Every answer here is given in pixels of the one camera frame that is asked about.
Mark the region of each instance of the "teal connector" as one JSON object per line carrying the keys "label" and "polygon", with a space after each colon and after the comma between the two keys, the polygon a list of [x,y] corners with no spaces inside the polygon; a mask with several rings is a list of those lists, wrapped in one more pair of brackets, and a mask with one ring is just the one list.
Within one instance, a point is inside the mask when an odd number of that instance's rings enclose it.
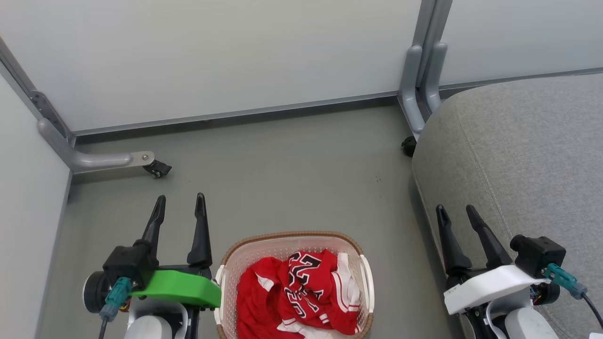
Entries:
{"label": "teal connector", "polygon": [[109,295],[105,298],[105,305],[99,313],[101,319],[107,318],[108,322],[112,322],[117,316],[121,304],[128,300],[130,292],[132,292],[132,282],[130,278],[119,278],[109,291]]}
{"label": "teal connector", "polygon": [[545,277],[568,290],[576,300],[582,299],[587,292],[587,288],[579,283],[576,277],[572,276],[558,265],[549,264],[545,270]]}

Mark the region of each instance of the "gray ottoman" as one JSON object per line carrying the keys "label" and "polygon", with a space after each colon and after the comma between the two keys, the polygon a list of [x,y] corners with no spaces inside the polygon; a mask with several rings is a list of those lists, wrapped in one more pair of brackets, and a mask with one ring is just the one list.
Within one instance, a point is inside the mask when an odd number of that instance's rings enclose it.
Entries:
{"label": "gray ottoman", "polygon": [[[563,268],[603,311],[603,75],[521,80],[467,90],[433,114],[412,160],[441,257],[435,207],[443,204],[474,268],[486,259],[465,205],[509,248],[518,234],[567,249]],[[565,290],[538,308],[560,338],[602,332]]]}

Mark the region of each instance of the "black cable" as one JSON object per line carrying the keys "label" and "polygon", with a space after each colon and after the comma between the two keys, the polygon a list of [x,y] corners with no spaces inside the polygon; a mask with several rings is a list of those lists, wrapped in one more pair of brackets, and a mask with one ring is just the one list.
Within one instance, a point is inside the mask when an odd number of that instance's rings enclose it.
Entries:
{"label": "black cable", "polygon": [[601,326],[601,328],[603,328],[603,319],[601,319],[601,315],[599,314],[599,311],[597,311],[597,308],[595,307],[593,302],[590,301],[590,298],[586,296],[586,293],[582,293],[582,298],[584,298],[584,301],[589,304],[590,309],[593,310],[595,317],[597,317],[597,320],[599,321],[599,325]]}
{"label": "black cable", "polygon": [[105,337],[105,330],[107,329],[108,321],[109,321],[108,317],[103,318],[103,324],[101,325],[101,332],[98,334],[98,339],[103,339]]}

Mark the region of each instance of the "robotic arm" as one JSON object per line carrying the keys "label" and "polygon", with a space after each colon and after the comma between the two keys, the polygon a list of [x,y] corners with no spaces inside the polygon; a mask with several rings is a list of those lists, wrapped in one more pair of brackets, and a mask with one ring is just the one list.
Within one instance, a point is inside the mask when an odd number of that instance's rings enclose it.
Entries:
{"label": "robotic arm", "polygon": [[84,284],[83,302],[103,320],[100,338],[119,311],[129,312],[125,339],[197,339],[199,313],[220,306],[221,290],[212,281],[212,251],[205,196],[197,194],[195,235],[186,265],[160,266],[159,228],[165,216],[161,195],[142,237],[117,246]]}
{"label": "robotic arm", "polygon": [[469,221],[488,259],[486,268],[472,270],[471,260],[463,254],[452,233],[444,206],[437,206],[436,213],[448,275],[444,303],[450,315],[467,317],[476,339],[558,339],[533,306],[555,302],[560,287],[576,299],[585,299],[603,326],[601,316],[586,296],[586,288],[560,267],[565,248],[545,236],[516,235],[510,244],[517,252],[513,265],[476,209],[467,205]]}

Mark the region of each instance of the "red clothing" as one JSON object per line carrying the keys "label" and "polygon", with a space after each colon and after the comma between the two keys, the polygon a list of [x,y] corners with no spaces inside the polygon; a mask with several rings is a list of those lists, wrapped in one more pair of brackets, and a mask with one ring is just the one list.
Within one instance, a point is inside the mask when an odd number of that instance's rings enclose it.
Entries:
{"label": "red clothing", "polygon": [[360,293],[347,266],[345,253],[335,256],[327,250],[253,264],[237,287],[239,338],[318,337],[307,326],[346,335],[358,332]]}

